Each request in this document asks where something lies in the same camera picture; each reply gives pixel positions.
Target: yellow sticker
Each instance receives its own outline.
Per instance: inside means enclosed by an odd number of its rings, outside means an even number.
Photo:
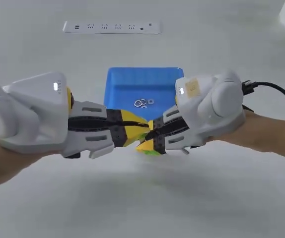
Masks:
[[[186,83],[188,98],[194,98],[200,95],[199,82],[196,78],[193,78]]]

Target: human arm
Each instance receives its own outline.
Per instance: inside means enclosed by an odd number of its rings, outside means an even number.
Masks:
[[[37,162],[42,157],[54,153],[18,154],[0,146],[0,184],[16,176],[24,168]]]
[[[263,117],[245,111],[246,122],[230,134],[210,138],[260,152],[273,152],[285,157],[285,120]]]

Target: blue tray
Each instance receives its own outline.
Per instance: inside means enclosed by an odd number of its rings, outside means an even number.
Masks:
[[[153,120],[175,104],[175,82],[184,77],[180,68],[110,68],[107,74],[104,104],[108,109],[123,109]],[[153,99],[147,108],[134,106],[135,100]]]

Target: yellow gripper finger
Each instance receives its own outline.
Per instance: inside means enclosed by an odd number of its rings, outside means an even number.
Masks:
[[[147,124],[147,121],[144,118],[138,117],[137,115],[125,111],[120,110],[122,114],[122,120],[123,121],[135,121],[141,124]],[[149,127],[142,127],[142,126],[135,126],[135,125],[126,125],[125,132],[127,140],[124,143],[124,147],[132,144],[133,142],[139,140],[144,134],[148,133],[150,131]]]

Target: green object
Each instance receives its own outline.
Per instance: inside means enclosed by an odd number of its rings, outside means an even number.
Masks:
[[[154,151],[154,150],[152,150],[152,151],[144,150],[143,152],[145,155],[161,155],[160,153],[158,153],[157,151]]]

